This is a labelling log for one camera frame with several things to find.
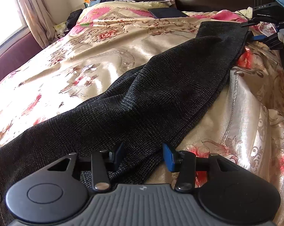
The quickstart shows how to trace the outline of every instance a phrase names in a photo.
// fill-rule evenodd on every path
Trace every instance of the maroon upholstery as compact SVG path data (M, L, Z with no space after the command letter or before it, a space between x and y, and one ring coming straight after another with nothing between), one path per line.
M36 42L31 32L19 39L0 56L0 81L33 58L41 50L42 48Z

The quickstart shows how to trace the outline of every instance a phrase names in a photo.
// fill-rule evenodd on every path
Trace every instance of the metal screw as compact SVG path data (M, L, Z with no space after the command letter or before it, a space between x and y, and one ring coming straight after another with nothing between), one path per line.
M179 190L190 190L192 189L192 184L189 182L183 182L178 185Z
M96 190L106 190L109 187L110 187L110 185L106 182L99 182L99 183L96 183L96 185L95 185Z

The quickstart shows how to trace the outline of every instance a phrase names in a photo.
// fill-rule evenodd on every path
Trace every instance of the floral bedspread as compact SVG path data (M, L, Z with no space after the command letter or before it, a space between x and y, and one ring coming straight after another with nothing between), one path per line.
M67 36L0 82L0 147L101 94L127 70L194 38L202 21L245 21L221 13L154 19L147 9L137 12L108 3L88 8ZM260 26L254 33L272 33L272 26ZM274 222L284 225L284 71L278 52L262 43L247 45L229 85L177 150L199 157L219 153L273 183L282 198ZM176 178L160 165L147 182L174 184ZM206 173L198 172L196 186L205 182Z

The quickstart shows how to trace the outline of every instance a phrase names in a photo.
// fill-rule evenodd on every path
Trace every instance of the white logo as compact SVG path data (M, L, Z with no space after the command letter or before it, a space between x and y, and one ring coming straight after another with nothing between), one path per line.
M140 187L139 189L144 191L144 190L147 189L147 187L146 187L146 186L142 186L142 187Z

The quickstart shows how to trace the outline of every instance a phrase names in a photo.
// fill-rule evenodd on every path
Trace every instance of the window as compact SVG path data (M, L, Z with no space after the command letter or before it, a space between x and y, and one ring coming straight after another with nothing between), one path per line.
M0 0L0 46L25 26L17 0Z

